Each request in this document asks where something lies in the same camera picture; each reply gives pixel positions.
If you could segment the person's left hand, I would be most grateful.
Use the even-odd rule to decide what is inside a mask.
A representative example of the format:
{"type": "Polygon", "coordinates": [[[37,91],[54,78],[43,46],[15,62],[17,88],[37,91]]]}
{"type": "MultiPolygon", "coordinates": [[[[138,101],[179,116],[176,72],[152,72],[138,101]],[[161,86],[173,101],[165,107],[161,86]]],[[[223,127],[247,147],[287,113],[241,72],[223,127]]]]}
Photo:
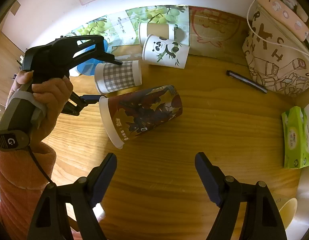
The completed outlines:
{"type": "Polygon", "coordinates": [[[63,107],[68,102],[73,85],[68,77],[53,78],[41,84],[32,84],[31,90],[36,101],[47,108],[46,117],[42,120],[40,127],[34,132],[30,147],[35,152],[43,146],[42,140],[48,137],[53,131],[57,119],[63,107]]]}

